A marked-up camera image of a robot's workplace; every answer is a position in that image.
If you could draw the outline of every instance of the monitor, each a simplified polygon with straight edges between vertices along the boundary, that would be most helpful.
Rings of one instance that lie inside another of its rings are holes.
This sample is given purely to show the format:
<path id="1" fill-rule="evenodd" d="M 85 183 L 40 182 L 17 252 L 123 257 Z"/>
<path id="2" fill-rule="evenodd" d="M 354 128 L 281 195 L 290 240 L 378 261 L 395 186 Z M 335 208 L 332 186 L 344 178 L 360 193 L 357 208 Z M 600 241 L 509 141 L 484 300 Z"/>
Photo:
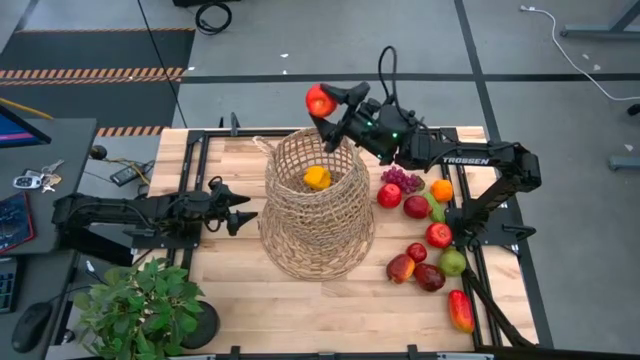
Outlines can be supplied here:
<path id="1" fill-rule="evenodd" d="M 0 105 L 0 148 L 49 144 L 51 138 Z"/>

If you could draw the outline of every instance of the wicker basket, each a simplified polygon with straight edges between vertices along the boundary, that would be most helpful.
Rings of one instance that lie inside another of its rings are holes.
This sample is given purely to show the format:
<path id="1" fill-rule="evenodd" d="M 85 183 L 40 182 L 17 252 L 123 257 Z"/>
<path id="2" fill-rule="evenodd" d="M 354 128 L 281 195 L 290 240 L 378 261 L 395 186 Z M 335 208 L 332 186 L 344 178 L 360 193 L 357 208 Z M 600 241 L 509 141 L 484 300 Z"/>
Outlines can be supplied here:
<path id="1" fill-rule="evenodd" d="M 259 137 L 254 142 L 268 157 L 260 231 L 271 259 L 306 280 L 353 269 L 373 241 L 369 173 L 356 148 L 345 140 L 328 154 L 315 129 L 295 132 L 277 147 Z M 304 183 L 313 165 L 329 169 L 329 188 L 316 191 Z"/>

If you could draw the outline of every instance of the wooden tabletop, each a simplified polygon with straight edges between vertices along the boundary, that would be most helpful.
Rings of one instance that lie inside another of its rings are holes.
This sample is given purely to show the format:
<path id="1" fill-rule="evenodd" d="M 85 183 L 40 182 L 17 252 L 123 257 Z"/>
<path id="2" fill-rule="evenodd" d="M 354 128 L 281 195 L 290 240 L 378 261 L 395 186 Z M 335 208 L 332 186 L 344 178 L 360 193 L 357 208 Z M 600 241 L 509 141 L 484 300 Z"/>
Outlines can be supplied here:
<path id="1" fill-rule="evenodd" d="M 187 133 L 163 131 L 151 196 L 177 190 Z M 458 127 L 458 134 L 462 141 L 485 141 L 482 127 Z M 195 149 L 189 190 L 193 189 L 198 154 Z M 400 207 L 386 210 L 377 206 L 375 195 L 386 167 L 379 166 L 372 155 L 361 156 L 371 175 L 375 241 L 362 264 L 342 278 L 305 282 L 280 271 L 262 248 L 259 218 L 243 226 L 236 237 L 224 228 L 217 233 L 203 229 L 190 280 L 200 285 L 206 294 L 204 300 L 217 309 L 221 329 L 211 343 L 195 353 L 229 353 L 233 345 L 241 346 L 243 353 L 406 352 L 408 344 L 416 344 L 419 351 L 473 350 L 471 336 L 453 328 L 447 308 L 449 291 L 462 289 L 460 278 L 447 278 L 444 288 L 436 293 L 427 293 L 413 282 L 394 285 L 387 280 L 389 260 L 413 242 L 424 243 L 430 221 L 410 219 Z M 251 138 L 214 138 L 207 159 L 205 179 L 222 176 L 233 192 L 252 198 L 237 206 L 238 210 L 262 211 L 267 160 Z M 473 197 L 496 179 L 492 168 L 465 169 Z M 451 171 L 456 179 L 455 168 Z M 417 174 L 427 184 L 441 177 L 439 168 Z M 483 249 L 495 301 L 522 335 L 536 342 L 517 258 L 500 247 Z M 429 246 L 427 250 L 426 261 L 437 263 L 440 250 Z M 178 251 L 176 264 L 180 264 L 181 253 Z M 152 254 L 165 257 L 166 250 Z M 484 308 L 477 297 L 476 301 L 484 342 L 490 344 Z"/>

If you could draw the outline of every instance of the black mat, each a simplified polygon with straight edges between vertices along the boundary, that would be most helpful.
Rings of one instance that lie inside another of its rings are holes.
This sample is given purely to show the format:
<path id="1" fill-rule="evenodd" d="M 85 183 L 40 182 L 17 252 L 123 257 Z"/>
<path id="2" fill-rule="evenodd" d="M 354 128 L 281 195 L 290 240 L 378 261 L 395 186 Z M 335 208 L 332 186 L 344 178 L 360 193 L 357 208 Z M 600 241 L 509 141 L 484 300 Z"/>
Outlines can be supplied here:
<path id="1" fill-rule="evenodd" d="M 193 30 L 154 30 L 167 67 L 189 63 Z M 101 69 L 159 67 L 145 29 L 136 31 L 25 31 L 11 36 L 0 69 Z"/>
<path id="2" fill-rule="evenodd" d="M 96 118 L 99 127 L 170 127 L 175 107 L 166 82 L 0 86 L 0 97 L 57 118 Z"/>

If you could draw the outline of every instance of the grapes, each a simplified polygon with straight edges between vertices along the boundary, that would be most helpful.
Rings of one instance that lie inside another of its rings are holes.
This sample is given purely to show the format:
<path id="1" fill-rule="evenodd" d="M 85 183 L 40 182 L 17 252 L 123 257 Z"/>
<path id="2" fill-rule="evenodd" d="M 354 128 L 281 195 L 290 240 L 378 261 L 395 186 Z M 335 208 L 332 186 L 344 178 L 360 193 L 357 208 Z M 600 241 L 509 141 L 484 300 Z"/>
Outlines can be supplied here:
<path id="1" fill-rule="evenodd" d="M 396 184 L 405 194 L 411 194 L 424 189 L 424 181 L 416 174 L 407 175 L 402 169 L 392 166 L 382 173 L 380 180 L 388 184 Z"/>

